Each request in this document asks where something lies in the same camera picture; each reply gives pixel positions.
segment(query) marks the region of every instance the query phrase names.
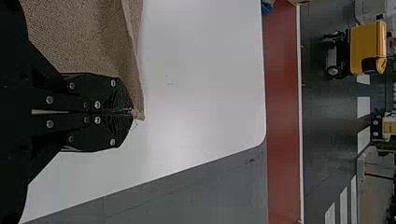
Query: yellow vehicle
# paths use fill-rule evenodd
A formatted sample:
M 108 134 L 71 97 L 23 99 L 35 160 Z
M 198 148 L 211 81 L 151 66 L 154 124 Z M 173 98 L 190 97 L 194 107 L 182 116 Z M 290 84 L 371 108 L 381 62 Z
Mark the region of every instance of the yellow vehicle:
M 328 51 L 326 73 L 333 78 L 384 74 L 387 68 L 387 24 L 384 21 L 356 26 L 325 35 Z

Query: red stripe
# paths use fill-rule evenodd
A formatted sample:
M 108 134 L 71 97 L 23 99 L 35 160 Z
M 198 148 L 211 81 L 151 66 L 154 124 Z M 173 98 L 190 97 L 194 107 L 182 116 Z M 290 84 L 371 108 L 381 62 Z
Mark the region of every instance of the red stripe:
M 270 224 L 300 219 L 296 13 L 286 0 L 276 0 L 273 13 L 262 17 Z

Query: dark gray floor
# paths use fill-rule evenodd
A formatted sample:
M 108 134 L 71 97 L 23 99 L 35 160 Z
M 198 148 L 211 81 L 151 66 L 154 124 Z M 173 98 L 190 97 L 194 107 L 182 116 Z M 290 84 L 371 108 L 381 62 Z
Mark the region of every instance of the dark gray floor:
M 268 223 L 266 144 L 29 222 Z
M 301 7 L 306 224 L 324 223 L 332 203 L 339 217 L 339 195 L 345 187 L 350 214 L 357 135 L 370 125 L 370 116 L 357 119 L 357 97 L 371 97 L 372 111 L 375 107 L 392 109 L 391 98 L 386 100 L 386 91 L 391 92 L 391 76 L 388 84 L 387 76 L 372 76 L 368 86 L 358 83 L 355 77 L 330 80 L 324 73 L 326 48 L 320 37 L 355 24 L 352 0 L 313 1 Z

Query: white line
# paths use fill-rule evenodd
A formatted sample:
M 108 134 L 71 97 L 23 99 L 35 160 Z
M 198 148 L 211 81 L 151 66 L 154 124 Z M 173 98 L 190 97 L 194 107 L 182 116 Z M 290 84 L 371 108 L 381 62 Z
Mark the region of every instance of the white line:
M 370 85 L 370 76 L 367 75 L 359 75 L 356 77 L 356 81 L 361 84 Z
M 300 220 L 304 223 L 304 168 L 303 168 L 303 77 L 301 68 L 301 24 L 300 6 L 296 7 L 297 16 L 297 64 L 298 64 L 298 122 L 299 122 L 299 141 L 300 141 Z
M 358 97 L 358 118 L 370 114 L 370 97 Z
M 358 133 L 358 154 L 361 153 L 370 143 L 370 127 Z
M 340 194 L 340 224 L 347 224 L 347 187 Z
M 358 224 L 358 197 L 356 188 L 356 176 L 350 181 L 350 218 L 351 224 Z
M 335 203 L 330 206 L 324 215 L 324 223 L 325 224 L 335 224 Z

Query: wheel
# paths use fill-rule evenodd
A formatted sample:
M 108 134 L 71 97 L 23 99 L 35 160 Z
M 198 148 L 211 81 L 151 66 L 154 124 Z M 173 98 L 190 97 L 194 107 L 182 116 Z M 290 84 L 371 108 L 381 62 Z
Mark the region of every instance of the wheel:
M 342 79 L 345 77 L 343 70 L 338 66 L 330 66 L 326 69 L 327 75 L 332 78 Z
M 346 37 L 346 34 L 344 32 L 336 31 L 336 32 L 334 32 L 332 34 L 324 35 L 321 39 L 327 39 L 327 38 L 329 38 L 329 39 L 338 39 L 338 38 L 345 38 L 345 37 Z

